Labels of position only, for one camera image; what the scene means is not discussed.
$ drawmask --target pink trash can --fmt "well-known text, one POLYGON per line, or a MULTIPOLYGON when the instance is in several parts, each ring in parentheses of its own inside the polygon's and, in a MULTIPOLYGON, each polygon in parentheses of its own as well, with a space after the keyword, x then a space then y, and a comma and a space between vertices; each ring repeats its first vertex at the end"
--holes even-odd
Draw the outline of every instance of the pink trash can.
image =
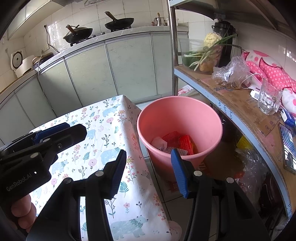
POLYGON ((170 154, 154 148, 150 144, 153 138, 173 131, 190 135, 199 153, 181 157, 196 168, 216 148, 223 131, 218 114, 210 106, 184 96, 161 98, 146 106, 138 117, 137 129, 156 172, 168 181, 176 180, 170 154))

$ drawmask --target electrical outlet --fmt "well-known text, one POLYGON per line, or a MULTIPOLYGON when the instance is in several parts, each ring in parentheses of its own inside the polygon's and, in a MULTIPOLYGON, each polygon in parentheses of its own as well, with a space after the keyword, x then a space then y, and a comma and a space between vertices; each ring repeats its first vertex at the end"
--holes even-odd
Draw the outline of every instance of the electrical outlet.
POLYGON ((49 50, 49 46, 45 45, 42 49, 41 49, 41 53, 44 53, 45 51, 49 50))

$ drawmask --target wok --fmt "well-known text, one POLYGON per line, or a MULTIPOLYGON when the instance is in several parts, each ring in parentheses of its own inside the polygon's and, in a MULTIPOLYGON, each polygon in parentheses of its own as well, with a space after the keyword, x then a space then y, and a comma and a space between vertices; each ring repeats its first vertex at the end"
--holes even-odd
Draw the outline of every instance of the wok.
POLYGON ((81 40, 87 39, 91 35, 93 30, 92 28, 78 27, 78 26, 79 25, 70 26, 68 24, 66 28, 69 29, 69 32, 66 34, 65 37, 63 37, 63 39, 70 44, 74 44, 81 40))
POLYGON ((126 28, 127 26, 130 26, 134 22, 134 20, 135 20, 134 18, 116 19, 108 11, 106 11, 105 14, 113 20, 112 22, 109 22, 109 23, 106 23, 105 24, 105 27, 107 29, 110 29, 111 31, 126 28))

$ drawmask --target tablecloth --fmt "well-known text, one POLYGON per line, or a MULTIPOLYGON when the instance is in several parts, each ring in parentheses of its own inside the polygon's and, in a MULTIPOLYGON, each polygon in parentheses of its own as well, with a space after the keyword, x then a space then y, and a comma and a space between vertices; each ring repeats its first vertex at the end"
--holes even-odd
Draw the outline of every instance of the tablecloth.
MULTIPOLYGON (((35 128, 33 131, 45 130, 67 122, 70 126, 80 123, 87 129, 84 141, 58 154, 58 160, 49 169, 51 180, 31 193, 37 214, 63 179, 85 179, 102 170, 107 162, 116 159, 120 149, 124 149, 127 160, 118 194, 112 200, 105 200, 114 240, 178 240, 181 228, 176 223, 168 223, 139 146, 136 124, 140 111, 121 95, 75 110, 35 128)), ((83 241, 88 240, 85 209, 85 198, 81 197, 83 241)))

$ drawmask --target black cable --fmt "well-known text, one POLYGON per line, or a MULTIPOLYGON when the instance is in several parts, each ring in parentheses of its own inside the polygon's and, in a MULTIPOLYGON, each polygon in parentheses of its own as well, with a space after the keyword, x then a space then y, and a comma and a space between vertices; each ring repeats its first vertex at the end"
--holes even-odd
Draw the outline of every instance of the black cable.
POLYGON ((54 46, 52 46, 52 45, 50 45, 50 44, 48 43, 48 36, 49 36, 49 33, 48 33, 48 31, 47 31, 46 25, 44 25, 44 28, 45 28, 45 30, 46 30, 46 42, 47 42, 48 46, 52 47, 55 51, 57 51, 58 53, 60 53, 60 51, 58 51, 54 46))

